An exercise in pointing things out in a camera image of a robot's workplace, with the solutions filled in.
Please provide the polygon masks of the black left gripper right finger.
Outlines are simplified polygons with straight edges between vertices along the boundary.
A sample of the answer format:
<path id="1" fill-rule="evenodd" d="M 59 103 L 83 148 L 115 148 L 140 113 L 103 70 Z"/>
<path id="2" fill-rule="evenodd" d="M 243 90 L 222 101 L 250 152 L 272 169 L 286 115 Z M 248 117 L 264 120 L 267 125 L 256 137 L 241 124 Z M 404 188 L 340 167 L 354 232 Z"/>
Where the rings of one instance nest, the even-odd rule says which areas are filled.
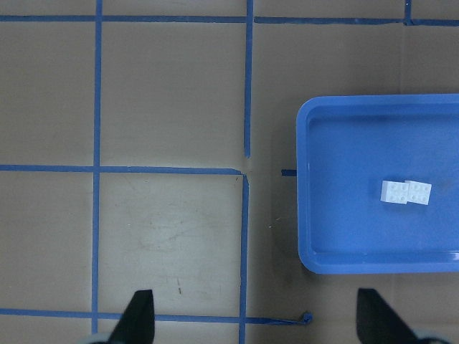
<path id="1" fill-rule="evenodd" d="M 360 343 L 425 343 L 375 289 L 358 290 L 356 333 Z"/>

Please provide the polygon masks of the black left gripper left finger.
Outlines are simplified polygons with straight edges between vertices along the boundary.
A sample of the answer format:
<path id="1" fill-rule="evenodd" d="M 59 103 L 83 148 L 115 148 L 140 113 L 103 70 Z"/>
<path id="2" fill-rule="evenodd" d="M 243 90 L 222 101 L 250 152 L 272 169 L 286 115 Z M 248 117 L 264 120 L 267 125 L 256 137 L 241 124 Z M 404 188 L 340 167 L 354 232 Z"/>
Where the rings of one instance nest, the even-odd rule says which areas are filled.
<path id="1" fill-rule="evenodd" d="M 107 343 L 152 344 L 155 337 L 155 313 L 152 290 L 134 293 Z"/>

